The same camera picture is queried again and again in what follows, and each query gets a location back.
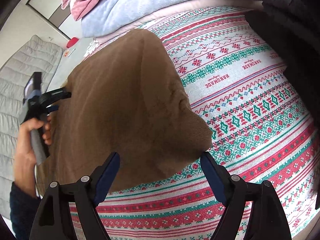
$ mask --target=person's hand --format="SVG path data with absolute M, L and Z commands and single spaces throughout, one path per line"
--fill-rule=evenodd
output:
M 51 145 L 51 118 L 48 117 L 48 123 L 45 125 L 46 132 L 43 134 L 45 144 Z M 39 129 L 44 122 L 36 118 L 30 119 L 20 125 L 16 153 L 14 155 L 14 183 L 24 193 L 36 197 L 36 179 L 35 166 L 36 156 L 31 146 L 30 132 L 33 129 Z

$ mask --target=brown towel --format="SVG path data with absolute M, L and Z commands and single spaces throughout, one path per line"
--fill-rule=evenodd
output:
M 77 66 L 72 98 L 53 115 L 51 156 L 37 169 L 39 192 L 90 175 L 111 152 L 121 158 L 110 191 L 166 179 L 211 146 L 212 132 L 191 111 L 159 38 L 132 30 Z

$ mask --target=finger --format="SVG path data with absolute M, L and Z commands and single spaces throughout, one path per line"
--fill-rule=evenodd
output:
M 44 128 L 45 128 L 46 131 L 49 131 L 51 129 L 51 124 L 49 122 L 46 123 Z
M 26 141 L 30 141 L 30 132 L 33 129 L 39 129 L 40 127 L 42 127 L 44 125 L 44 122 L 36 119 L 36 118 L 32 118 L 28 121 L 25 121 L 24 123 L 22 123 L 22 125 L 20 125 L 20 129 L 19 129 L 19 135 L 18 138 L 21 143 L 24 143 Z
M 46 131 L 43 135 L 42 138 L 44 140 L 50 139 L 51 138 L 51 132 L 50 131 Z
M 50 146 L 52 144 L 52 139 L 50 138 L 48 140 L 45 140 L 44 143 Z

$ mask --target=grey quilted mattress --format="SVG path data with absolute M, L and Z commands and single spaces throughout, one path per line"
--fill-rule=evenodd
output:
M 9 193 L 24 86 L 33 72 L 41 71 L 45 92 L 62 53 L 58 45 L 34 35 L 0 68 L 0 213 L 6 218 L 10 216 Z

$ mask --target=patterned bedsheet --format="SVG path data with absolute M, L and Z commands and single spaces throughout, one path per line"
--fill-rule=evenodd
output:
M 317 213 L 318 132 L 283 76 L 282 59 L 250 28 L 244 12 L 206 8 L 140 28 L 162 40 L 193 111 L 212 129 L 209 152 L 245 181 L 270 180 L 295 236 Z M 92 43 L 87 57 L 108 43 Z M 244 236 L 250 208 L 247 203 L 237 239 Z M 113 240 L 210 239 L 223 210 L 199 160 L 166 180 L 109 194 L 97 207 Z M 74 205 L 71 213 L 81 238 Z

